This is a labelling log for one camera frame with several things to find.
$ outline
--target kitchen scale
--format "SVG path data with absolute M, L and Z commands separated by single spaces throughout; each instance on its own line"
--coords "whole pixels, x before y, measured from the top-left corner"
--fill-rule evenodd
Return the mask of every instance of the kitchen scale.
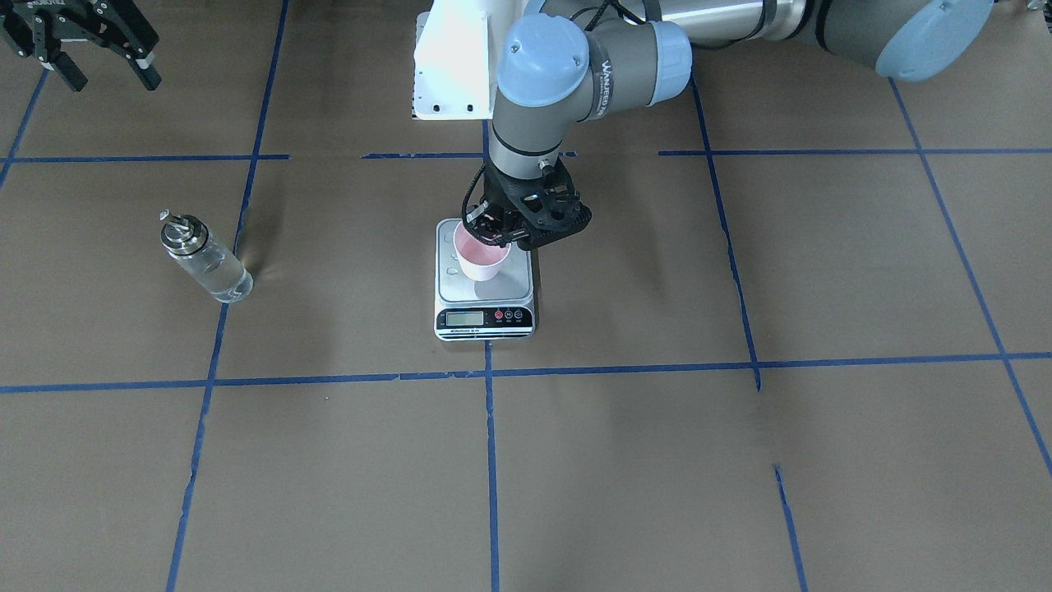
M 443 342 L 529 338 L 537 327 L 530 252 L 511 243 L 492 279 L 468 279 L 453 247 L 458 222 L 442 220 L 434 232 L 434 334 Z

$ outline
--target clear bottle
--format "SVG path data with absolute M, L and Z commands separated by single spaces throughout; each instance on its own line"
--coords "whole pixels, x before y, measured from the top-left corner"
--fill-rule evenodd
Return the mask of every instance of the clear bottle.
M 220 303 L 237 303 L 252 288 L 252 275 L 201 220 L 161 211 L 161 243 Z

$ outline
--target scale display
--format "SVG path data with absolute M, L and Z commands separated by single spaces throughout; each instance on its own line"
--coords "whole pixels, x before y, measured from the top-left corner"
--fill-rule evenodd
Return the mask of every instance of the scale display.
M 449 218 L 436 228 L 434 334 L 444 342 L 529 338 L 537 326 L 530 253 L 512 244 L 492 279 L 468 279 L 452 244 L 459 221 Z

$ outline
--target blue tape grid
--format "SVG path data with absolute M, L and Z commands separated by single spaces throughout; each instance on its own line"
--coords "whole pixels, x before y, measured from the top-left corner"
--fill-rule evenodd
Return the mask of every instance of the blue tape grid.
M 238 228 L 235 239 L 237 248 L 237 238 L 240 237 L 244 225 L 244 215 L 250 202 L 252 184 L 257 169 L 257 163 L 261 160 L 287 160 L 287 154 L 261 154 L 260 147 L 263 138 L 263 130 L 266 124 L 267 111 L 269 108 L 270 95 L 274 87 L 275 75 L 279 61 L 281 42 L 284 33 L 288 12 L 289 0 L 284 0 L 282 4 L 281 17 L 278 25 L 278 33 L 275 40 L 274 53 L 271 56 L 270 70 L 264 91 L 263 103 L 260 110 L 260 119 L 257 127 L 256 141 L 250 155 L 160 155 L 160 156 L 85 156 L 85 157 L 19 157 L 18 150 L 25 135 L 31 117 L 39 100 L 48 73 L 41 73 L 34 93 L 26 106 L 25 113 L 20 122 L 18 132 L 12 143 L 8 154 L 3 159 L 3 167 L 0 169 L 0 187 L 3 186 L 12 166 L 18 164 L 39 164 L 39 163 L 98 163 L 98 162 L 184 162 L 184 161 L 249 161 L 249 171 L 245 182 L 245 190 L 242 197 L 241 211 L 238 219 Z M 362 374 L 362 375 L 329 375 L 329 376 L 299 376 L 299 377 L 255 377 L 255 379 L 227 379 L 216 377 L 219 356 L 222 349 L 223 333 L 226 325 L 228 308 L 226 305 L 220 309 L 217 324 L 216 340 L 213 349 L 211 361 L 208 368 L 208 376 L 205 381 L 158 381 L 158 382 L 127 382 L 127 383 L 97 383 L 97 384 L 63 384 L 63 385 L 22 385 L 22 386 L 0 386 L 0 394 L 40 393 L 40 392 L 89 392 L 89 391 L 116 391 L 128 389 L 180 389 L 180 388 L 203 388 L 201 412 L 198 421 L 198 430 L 195 437 L 194 453 L 190 460 L 190 478 L 184 492 L 182 514 L 179 522 L 179 529 L 176 543 L 173 549 L 173 559 L 167 579 L 167 592 L 173 592 L 179 572 L 179 564 L 182 555 L 182 547 L 185 540 L 186 527 L 189 518 L 189 510 L 193 503 L 194 486 L 197 478 L 197 470 L 200 463 L 202 446 L 205 434 L 205 417 L 210 407 L 211 394 L 215 387 L 244 387 L 263 385 L 310 385 L 310 384 L 342 384 L 342 383 L 368 383 L 388 381 L 442 381 L 460 379 L 485 380 L 486 386 L 486 411 L 487 411 L 487 452 L 489 472 L 489 514 L 490 514 L 490 562 L 491 562 L 491 588 L 493 592 L 500 590 L 500 549 L 498 540 L 498 492 L 497 492 L 497 454 L 495 454 L 495 433 L 493 419 L 493 379 L 494 377 L 524 377 L 524 376 L 548 376 L 548 375 L 583 375 L 583 374 L 620 374 L 620 373 L 647 373 L 647 372 L 713 372 L 713 371 L 746 371 L 751 370 L 756 380 L 757 389 L 761 386 L 761 369 L 784 369 L 784 368 L 835 368 L 853 366 L 888 366 L 888 365 L 916 365 L 916 364 L 967 364 L 980 362 L 1000 362 L 1012 384 L 1013 390 L 1018 400 L 1019 406 L 1026 416 L 1031 429 L 1038 451 L 1045 461 L 1049 474 L 1052 475 L 1052 458 L 1050 458 L 1048 447 L 1034 421 L 1030 405 L 1019 386 L 1015 371 L 1012 367 L 1013 361 L 1034 361 L 1052 360 L 1052 352 L 1007 352 L 997 332 L 992 314 L 987 307 L 983 290 L 975 277 L 974 270 L 968 259 L 964 245 L 957 234 L 953 224 L 949 208 L 943 198 L 942 190 L 934 172 L 928 162 L 928 155 L 1023 155 L 1023 154 L 1052 154 L 1052 148 L 925 148 L 913 126 L 912 119 L 906 107 L 905 101 L 893 80 L 889 80 L 891 89 L 895 95 L 899 108 L 903 113 L 906 124 L 909 127 L 913 139 L 913 148 L 858 148 L 858 149 L 713 149 L 709 142 L 708 130 L 705 123 L 704 109 L 702 107 L 701 96 L 697 85 L 691 79 L 691 89 L 694 95 L 695 107 L 697 110 L 699 124 L 701 127 L 704 150 L 662 150 L 660 156 L 703 156 L 706 157 L 711 181 L 716 197 L 717 210 L 720 211 L 721 225 L 725 231 L 728 244 L 728 259 L 731 266 L 732 275 L 739 290 L 740 305 L 742 309 L 743 328 L 746 341 L 749 346 L 750 361 L 748 363 L 715 363 L 696 365 L 649 365 L 649 366 L 611 366 L 611 367 L 578 367 L 578 368 L 533 368 L 533 369 L 507 369 L 494 370 L 492 368 L 492 344 L 485 343 L 485 368 L 482 370 L 466 370 L 452 372 L 424 372 L 424 373 L 390 373 L 390 374 Z M 429 159 L 429 158 L 481 158 L 486 149 L 488 141 L 488 128 L 483 122 L 483 151 L 482 152 L 369 152 L 363 159 Z M 578 156 L 574 151 L 562 152 L 563 156 Z M 917 155 L 922 159 L 925 171 L 928 176 L 932 190 L 939 204 L 944 219 L 950 230 L 954 245 L 960 257 L 962 263 L 968 273 L 969 281 L 975 292 L 976 300 L 983 310 L 987 326 L 997 348 L 995 354 L 971 354 L 971 355 L 948 355 L 948 356 L 907 356 L 907 358 L 873 358 L 873 359 L 831 359 L 831 360 L 807 360 L 807 361 L 758 361 L 752 342 L 751 330 L 748 323 L 748 311 L 745 303 L 745 295 L 742 288 L 741 278 L 733 254 L 733 244 L 726 212 L 723 207 L 722 191 L 720 190 L 719 177 L 714 165 L 716 156 L 809 156 L 809 155 Z M 785 483 L 781 466 L 774 467 L 775 479 L 777 482 L 778 493 L 783 505 L 786 519 L 786 527 L 790 538 L 793 559 L 796 567 L 797 579 L 801 590 L 807 591 L 807 579 L 804 571 L 804 564 L 801 555 L 800 544 L 796 538 L 795 525 L 792 517 L 792 510 L 789 506 Z

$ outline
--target light blue joint cap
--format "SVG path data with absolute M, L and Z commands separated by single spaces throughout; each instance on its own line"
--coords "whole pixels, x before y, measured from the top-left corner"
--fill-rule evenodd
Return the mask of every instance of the light blue joint cap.
M 529 0 L 529 2 L 526 3 L 526 7 L 523 8 L 523 16 L 525 17 L 526 15 L 535 15 L 540 13 L 541 8 L 544 7 L 544 3 L 547 1 L 548 0 Z
M 658 40 L 658 77 L 654 96 L 647 106 L 671 99 L 687 87 L 690 69 L 694 65 L 694 52 L 690 48 L 687 33 L 673 22 L 651 22 Z
M 511 25 L 497 83 L 509 101 L 547 106 L 570 96 L 588 74 L 588 39 L 564 17 L 527 15 Z
M 933 0 L 891 38 L 876 73 L 919 82 L 946 69 L 983 30 L 993 0 Z

